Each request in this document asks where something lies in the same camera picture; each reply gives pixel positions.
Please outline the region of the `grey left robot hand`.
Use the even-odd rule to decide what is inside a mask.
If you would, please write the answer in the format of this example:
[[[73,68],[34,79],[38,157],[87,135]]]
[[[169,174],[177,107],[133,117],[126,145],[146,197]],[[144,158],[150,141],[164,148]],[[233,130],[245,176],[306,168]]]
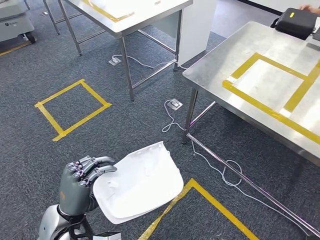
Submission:
[[[105,173],[117,171],[115,160],[109,156],[85,156],[67,163],[60,179],[59,209],[64,215],[79,216],[98,206],[94,192],[94,183]]]

